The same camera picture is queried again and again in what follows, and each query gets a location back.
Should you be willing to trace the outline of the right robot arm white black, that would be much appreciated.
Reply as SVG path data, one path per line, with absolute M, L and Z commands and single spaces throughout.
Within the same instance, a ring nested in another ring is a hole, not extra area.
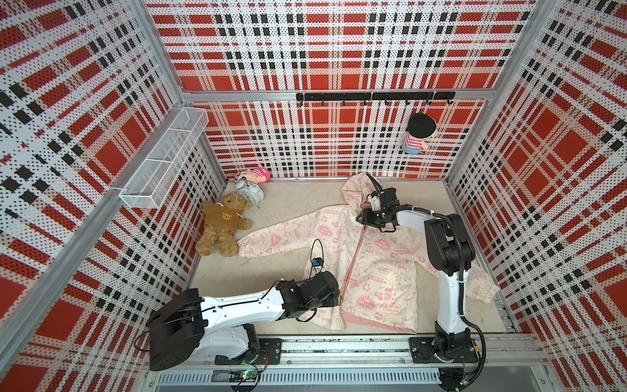
M 443 363 L 467 357 L 465 351 L 473 349 L 470 330 L 478 330 L 465 318 L 465 288 L 475 252 L 460 217 L 401 204 L 395 188 L 383 188 L 370 174 L 367 178 L 374 191 L 356 221 L 381 233 L 402 226 L 426 238 L 427 256 L 439 279 L 439 315 L 430 356 Z

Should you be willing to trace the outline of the cream pink printed jacket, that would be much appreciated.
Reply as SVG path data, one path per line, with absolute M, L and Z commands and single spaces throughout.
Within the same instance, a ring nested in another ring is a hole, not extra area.
M 308 248 L 319 239 L 324 267 L 340 286 L 341 303 L 318 310 L 314 324 L 332 331 L 353 323 L 414 333 L 419 327 L 418 297 L 427 292 L 418 285 L 418 269 L 431 275 L 437 271 L 428 260 L 423 233 L 399 227 L 384 234 L 357 222 L 374 189 L 366 174 L 351 176 L 341 188 L 343 204 L 256 230 L 238 241 L 238 254 L 271 256 Z

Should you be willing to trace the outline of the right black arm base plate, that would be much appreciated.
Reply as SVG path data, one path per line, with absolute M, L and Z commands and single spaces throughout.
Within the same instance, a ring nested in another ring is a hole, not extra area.
M 477 364 L 478 352 L 475 347 L 462 346 L 461 348 L 446 351 L 437 343 L 434 336 L 415 336 L 409 338 L 409 352 L 414 364 Z

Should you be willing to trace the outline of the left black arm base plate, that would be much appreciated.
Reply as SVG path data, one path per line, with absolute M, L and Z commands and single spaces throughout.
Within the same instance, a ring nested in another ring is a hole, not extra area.
M 249 343 L 248 348 L 239 356 L 229 359 L 223 355 L 217 355 L 215 365 L 275 365 L 280 363 L 282 355 L 282 339 L 261 338 Z

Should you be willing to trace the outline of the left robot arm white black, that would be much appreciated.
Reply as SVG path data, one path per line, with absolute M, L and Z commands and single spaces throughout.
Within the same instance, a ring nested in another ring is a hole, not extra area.
M 298 319 L 337 307 L 341 289 L 329 271 L 279 280 L 268 289 L 234 297 L 202 297 L 187 289 L 151 313 L 147 323 L 150 370 L 163 371 L 201 355 L 252 361 L 261 351 L 256 323 Z

